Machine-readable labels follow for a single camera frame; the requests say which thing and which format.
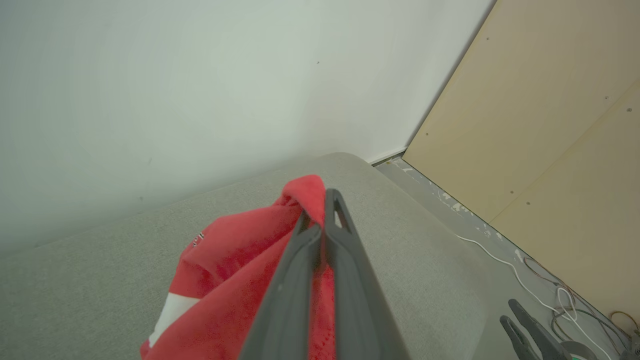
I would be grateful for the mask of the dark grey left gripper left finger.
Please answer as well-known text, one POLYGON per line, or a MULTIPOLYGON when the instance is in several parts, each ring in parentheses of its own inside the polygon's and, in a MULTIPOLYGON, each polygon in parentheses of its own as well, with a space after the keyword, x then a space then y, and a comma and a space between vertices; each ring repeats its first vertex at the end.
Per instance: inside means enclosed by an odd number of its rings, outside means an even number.
POLYGON ((303 211, 247 333, 240 360, 309 357, 313 276, 320 264, 321 241, 322 227, 303 211))

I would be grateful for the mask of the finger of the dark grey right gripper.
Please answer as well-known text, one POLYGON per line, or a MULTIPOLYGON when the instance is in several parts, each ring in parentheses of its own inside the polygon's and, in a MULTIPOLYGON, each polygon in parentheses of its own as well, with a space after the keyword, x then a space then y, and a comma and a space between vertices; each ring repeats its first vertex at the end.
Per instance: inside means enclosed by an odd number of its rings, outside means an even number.
MULTIPOLYGON (((512 310, 514 316, 519 321, 519 317, 522 315, 530 314, 526 312, 526 310, 522 307, 517 299, 509 300, 509 307, 512 310)), ((556 340, 542 324, 537 321, 537 324, 540 328, 541 335, 538 337, 539 342, 535 345, 539 349, 540 357, 542 360, 569 360, 570 354, 561 346, 560 342, 556 340)))
MULTIPOLYGON (((529 332, 530 336, 534 340, 535 344, 539 342, 540 327, 537 321, 528 315, 522 315, 518 317, 519 323, 529 332)), ((536 353, 534 347, 524 335, 524 333, 518 328, 509 316, 502 315, 500 317, 500 324, 503 326, 507 336, 510 339, 512 347, 519 358, 519 360, 541 360, 542 358, 536 353)))

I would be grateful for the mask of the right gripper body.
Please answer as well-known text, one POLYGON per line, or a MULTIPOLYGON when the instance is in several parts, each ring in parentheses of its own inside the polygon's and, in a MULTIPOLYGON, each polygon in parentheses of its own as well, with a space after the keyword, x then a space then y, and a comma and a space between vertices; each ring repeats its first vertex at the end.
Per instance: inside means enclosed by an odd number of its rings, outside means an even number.
POLYGON ((598 360, 596 353, 582 342, 563 341, 560 345, 569 353, 572 360, 598 360))

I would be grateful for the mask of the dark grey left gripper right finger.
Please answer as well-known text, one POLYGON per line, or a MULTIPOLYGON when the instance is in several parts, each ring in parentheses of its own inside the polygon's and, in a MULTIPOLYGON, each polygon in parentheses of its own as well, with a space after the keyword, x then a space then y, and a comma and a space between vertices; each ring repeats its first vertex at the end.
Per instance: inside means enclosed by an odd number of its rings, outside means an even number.
POLYGON ((409 360, 354 220, 340 191, 327 189, 324 232, 334 273, 334 330, 338 360, 409 360))

